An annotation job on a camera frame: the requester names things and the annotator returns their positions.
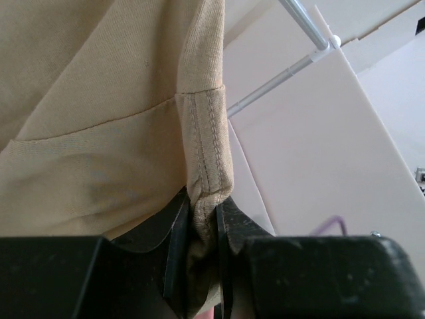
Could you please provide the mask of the beige t shirt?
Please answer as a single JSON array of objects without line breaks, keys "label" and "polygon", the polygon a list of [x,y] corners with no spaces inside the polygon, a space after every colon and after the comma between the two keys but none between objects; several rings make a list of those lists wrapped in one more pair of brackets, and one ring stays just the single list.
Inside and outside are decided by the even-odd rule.
[{"label": "beige t shirt", "polygon": [[1,235],[115,239],[182,188],[188,316],[218,301],[234,178],[224,1],[1,2]]}]

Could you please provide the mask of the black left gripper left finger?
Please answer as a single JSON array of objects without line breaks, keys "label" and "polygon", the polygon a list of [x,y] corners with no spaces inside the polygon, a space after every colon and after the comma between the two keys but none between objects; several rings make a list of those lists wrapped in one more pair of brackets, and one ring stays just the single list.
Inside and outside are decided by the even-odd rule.
[{"label": "black left gripper left finger", "polygon": [[185,318],[189,196],[114,240],[3,237],[2,318]]}]

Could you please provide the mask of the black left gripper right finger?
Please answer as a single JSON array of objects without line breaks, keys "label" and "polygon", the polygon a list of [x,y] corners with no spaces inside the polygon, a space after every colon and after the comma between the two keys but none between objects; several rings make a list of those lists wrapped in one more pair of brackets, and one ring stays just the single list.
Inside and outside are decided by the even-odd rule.
[{"label": "black left gripper right finger", "polygon": [[275,237],[232,199],[216,221],[216,318],[424,317],[424,287],[392,239]]}]

